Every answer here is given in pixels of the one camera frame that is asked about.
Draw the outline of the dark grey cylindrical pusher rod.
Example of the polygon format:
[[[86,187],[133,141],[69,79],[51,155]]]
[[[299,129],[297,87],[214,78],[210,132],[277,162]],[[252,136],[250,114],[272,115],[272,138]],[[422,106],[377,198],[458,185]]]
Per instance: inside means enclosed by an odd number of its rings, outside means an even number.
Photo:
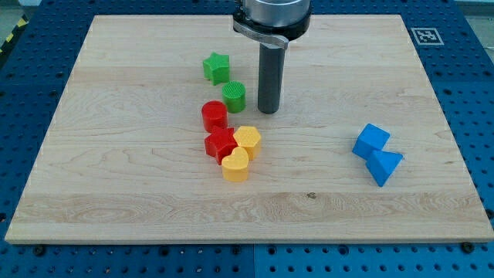
[[[259,45],[258,110],[274,114],[279,109],[285,50],[267,44]]]

